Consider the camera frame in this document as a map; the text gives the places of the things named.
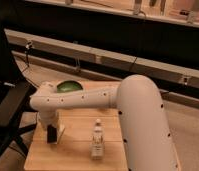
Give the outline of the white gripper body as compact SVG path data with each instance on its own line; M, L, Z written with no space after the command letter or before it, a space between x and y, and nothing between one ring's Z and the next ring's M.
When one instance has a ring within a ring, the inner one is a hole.
M57 128L59 125L59 115L56 111L40 111L39 121L44 130L46 130L49 125Z

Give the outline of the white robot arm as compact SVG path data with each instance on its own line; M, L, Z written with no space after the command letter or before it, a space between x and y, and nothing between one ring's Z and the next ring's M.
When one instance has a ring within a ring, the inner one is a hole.
M31 96L30 105L39 112L45 127L55 124L58 109L114 108L131 171L179 169L159 89L146 76L131 75L118 85L65 93L58 93L52 83L45 82Z

